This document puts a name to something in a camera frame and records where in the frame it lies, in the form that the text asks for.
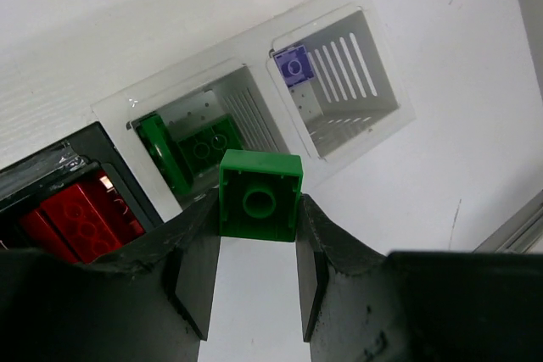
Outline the green lego plate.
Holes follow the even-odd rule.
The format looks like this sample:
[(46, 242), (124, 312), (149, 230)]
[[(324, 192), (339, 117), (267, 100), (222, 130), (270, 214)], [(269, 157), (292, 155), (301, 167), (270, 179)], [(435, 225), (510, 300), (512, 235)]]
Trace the green lego plate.
[(193, 175), (218, 165), (229, 149), (244, 150), (241, 132), (229, 114), (200, 126), (176, 144)]

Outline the red rectangular lego brick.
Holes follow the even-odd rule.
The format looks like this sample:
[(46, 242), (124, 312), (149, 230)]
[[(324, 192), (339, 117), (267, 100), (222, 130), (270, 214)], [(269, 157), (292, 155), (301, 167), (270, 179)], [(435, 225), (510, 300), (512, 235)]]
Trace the red rectangular lego brick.
[(84, 263), (144, 234), (124, 200), (100, 180), (78, 181), (42, 201), (40, 209)]

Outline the red curved lego brick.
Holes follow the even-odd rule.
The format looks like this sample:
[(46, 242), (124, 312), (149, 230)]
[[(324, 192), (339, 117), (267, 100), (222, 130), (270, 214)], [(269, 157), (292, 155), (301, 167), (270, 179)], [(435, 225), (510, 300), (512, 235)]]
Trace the red curved lego brick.
[(21, 216), (18, 222), (26, 235), (45, 252), (68, 263), (79, 263), (79, 257), (55, 229), (53, 222), (41, 209)]

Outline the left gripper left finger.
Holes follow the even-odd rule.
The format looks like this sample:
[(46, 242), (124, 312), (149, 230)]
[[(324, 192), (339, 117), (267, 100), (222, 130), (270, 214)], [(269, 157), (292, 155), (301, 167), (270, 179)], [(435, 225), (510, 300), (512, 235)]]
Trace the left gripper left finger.
[(209, 336), (219, 195), (88, 265), (1, 253), (4, 361), (195, 361)]

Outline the green square lego brick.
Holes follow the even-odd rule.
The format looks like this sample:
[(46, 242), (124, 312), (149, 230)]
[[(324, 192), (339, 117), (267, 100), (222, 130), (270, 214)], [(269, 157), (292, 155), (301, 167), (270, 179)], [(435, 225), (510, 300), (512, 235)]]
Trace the green square lego brick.
[(300, 156), (229, 149), (219, 170), (221, 236), (294, 241), (304, 175)]

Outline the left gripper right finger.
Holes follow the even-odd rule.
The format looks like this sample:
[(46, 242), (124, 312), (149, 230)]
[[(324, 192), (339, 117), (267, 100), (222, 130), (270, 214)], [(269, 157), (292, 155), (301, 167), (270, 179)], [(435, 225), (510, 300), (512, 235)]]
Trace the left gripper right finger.
[(298, 206), (302, 336), (314, 361), (539, 361), (539, 254), (382, 255)]

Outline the purple small lego brick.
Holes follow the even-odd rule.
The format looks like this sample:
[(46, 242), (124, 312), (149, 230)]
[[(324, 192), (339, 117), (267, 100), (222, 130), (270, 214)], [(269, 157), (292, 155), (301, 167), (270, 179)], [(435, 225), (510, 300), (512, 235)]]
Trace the purple small lego brick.
[(298, 86), (315, 77), (309, 54), (302, 44), (275, 53), (273, 60), (288, 88)]

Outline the green curved lego brick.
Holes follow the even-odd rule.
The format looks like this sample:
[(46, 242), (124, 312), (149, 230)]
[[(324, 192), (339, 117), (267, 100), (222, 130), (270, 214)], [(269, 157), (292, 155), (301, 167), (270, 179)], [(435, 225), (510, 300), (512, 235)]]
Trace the green curved lego brick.
[(137, 122), (135, 131), (172, 192), (191, 192), (193, 175), (162, 118), (156, 113), (145, 116)]

